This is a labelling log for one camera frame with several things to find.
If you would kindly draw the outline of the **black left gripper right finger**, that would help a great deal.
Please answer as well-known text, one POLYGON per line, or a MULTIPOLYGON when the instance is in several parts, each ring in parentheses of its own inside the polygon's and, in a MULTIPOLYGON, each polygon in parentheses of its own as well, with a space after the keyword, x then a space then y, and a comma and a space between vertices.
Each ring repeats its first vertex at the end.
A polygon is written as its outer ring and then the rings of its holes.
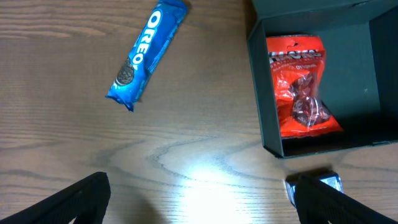
POLYGON ((307 175, 299 178, 294 200, 301 224, 397 224, 307 175))

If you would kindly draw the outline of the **red Hacks candy bag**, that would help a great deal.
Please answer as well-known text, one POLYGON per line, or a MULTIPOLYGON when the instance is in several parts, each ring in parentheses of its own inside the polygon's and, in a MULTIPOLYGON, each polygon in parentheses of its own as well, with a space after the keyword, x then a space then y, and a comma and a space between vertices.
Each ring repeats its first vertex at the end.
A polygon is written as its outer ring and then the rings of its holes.
POLYGON ((342 131, 318 94, 326 62, 321 38, 285 35, 268 37, 266 44, 281 136, 304 138, 342 131))

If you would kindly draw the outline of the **blue Oreo cookie pack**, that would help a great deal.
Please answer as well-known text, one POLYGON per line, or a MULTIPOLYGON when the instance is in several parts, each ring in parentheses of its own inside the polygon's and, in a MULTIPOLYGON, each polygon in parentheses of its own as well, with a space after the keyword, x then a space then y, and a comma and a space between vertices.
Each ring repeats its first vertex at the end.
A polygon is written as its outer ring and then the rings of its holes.
POLYGON ((124 105, 129 111, 134 110, 187 12, 183 1, 158 1, 106 98, 124 105))

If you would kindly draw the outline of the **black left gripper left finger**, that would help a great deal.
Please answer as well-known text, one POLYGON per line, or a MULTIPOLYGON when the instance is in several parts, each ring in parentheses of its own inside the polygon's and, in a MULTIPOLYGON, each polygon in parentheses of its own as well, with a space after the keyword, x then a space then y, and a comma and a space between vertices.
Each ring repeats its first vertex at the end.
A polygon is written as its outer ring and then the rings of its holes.
POLYGON ((111 196, 105 172, 81 179, 39 203, 1 220, 3 224, 102 224, 111 196))

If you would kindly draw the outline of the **blue Eclipse mints tin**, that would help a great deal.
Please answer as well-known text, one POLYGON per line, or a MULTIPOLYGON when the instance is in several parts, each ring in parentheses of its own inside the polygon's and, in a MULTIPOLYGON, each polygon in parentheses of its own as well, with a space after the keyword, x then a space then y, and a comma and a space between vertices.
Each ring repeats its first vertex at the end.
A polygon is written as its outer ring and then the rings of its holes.
POLYGON ((314 177, 315 179, 318 179, 319 181, 323 182, 324 184, 329 185, 330 187, 334 188, 335 190, 343 193, 343 184, 341 182, 341 178, 339 175, 329 169, 314 169, 314 170, 309 170, 306 172, 300 172, 296 174, 292 174, 287 176, 285 179, 285 188, 287 191, 287 196, 289 198, 290 203, 296 207, 295 204, 295 191, 296 191, 296 186, 297 182, 299 181, 299 177, 301 175, 309 175, 310 177, 314 177))

